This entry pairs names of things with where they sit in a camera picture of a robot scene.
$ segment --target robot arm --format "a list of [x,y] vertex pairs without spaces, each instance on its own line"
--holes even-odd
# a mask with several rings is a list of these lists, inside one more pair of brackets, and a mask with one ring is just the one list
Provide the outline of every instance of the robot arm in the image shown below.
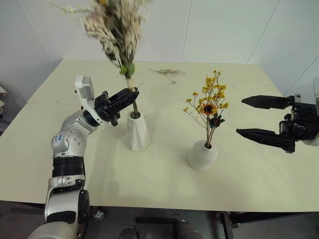
[[139,94],[137,89],[134,92],[123,89],[109,98],[104,91],[94,100],[89,77],[78,76],[75,85],[84,109],[69,116],[51,141],[53,170],[44,209],[45,224],[28,239],[77,238],[79,225],[87,221],[90,212],[89,194],[83,189],[87,136],[98,125],[111,122],[116,126],[120,111],[132,104]]
[[319,79],[314,79],[316,104],[301,102],[301,95],[274,97],[252,96],[242,102],[262,109],[285,109],[292,107],[291,114],[286,114],[279,123],[279,134],[273,131],[250,128],[237,129],[245,138],[261,144],[280,147],[288,153],[295,151],[295,141],[303,141],[307,145],[319,145]]

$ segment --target white vase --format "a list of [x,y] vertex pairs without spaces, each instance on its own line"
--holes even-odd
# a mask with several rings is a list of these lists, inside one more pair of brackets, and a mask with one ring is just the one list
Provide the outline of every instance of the white vase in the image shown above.
[[197,141],[188,155],[188,163],[193,169],[205,170],[216,160],[218,150],[215,145],[205,147],[206,140]]
[[131,118],[131,113],[128,116],[130,148],[132,151],[144,151],[151,141],[148,128],[141,112],[137,119]]

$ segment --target beige table surface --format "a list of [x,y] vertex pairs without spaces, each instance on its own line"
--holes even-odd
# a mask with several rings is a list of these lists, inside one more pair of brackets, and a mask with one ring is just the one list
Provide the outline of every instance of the beige table surface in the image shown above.
[[[171,67],[186,72],[171,85],[147,68]],[[227,84],[230,108],[216,131],[219,156],[206,171],[187,163],[192,145],[205,132],[181,109],[193,91],[200,91],[206,74],[217,68]],[[51,177],[51,138],[63,120],[79,109],[74,94],[76,75],[92,77],[95,95],[125,87],[118,70],[104,61],[64,60],[0,137],[0,200],[44,203]],[[105,126],[89,136],[85,153],[86,188],[92,205],[175,208],[216,211],[297,212],[319,209],[319,147],[297,142],[296,152],[257,144],[236,128],[278,132],[288,111],[262,110],[240,103],[258,94],[280,95],[256,65],[137,64],[151,144],[144,152],[128,148],[127,114],[117,127]]]

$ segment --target green leaf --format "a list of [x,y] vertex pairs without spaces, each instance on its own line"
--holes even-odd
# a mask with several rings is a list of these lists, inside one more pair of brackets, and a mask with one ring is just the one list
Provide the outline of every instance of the green leaf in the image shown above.
[[131,63],[131,64],[129,65],[128,73],[129,73],[130,75],[133,75],[133,74],[135,73],[135,65],[134,65],[134,63]]
[[125,74],[125,73],[127,73],[128,71],[129,71],[128,68],[127,68],[125,65],[123,65],[123,66],[121,67],[120,74]]

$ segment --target floor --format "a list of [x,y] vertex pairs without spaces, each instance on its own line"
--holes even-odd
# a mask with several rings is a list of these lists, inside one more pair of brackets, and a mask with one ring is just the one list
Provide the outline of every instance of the floor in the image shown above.
[[[192,223],[205,239],[224,239],[215,212],[103,207],[104,218],[90,220],[85,239],[117,239],[135,225],[141,239],[173,239],[171,225],[135,224],[135,217],[174,218]],[[43,209],[0,201],[0,239],[25,239],[43,224]],[[235,239],[319,239],[319,213],[247,223],[233,229]]]

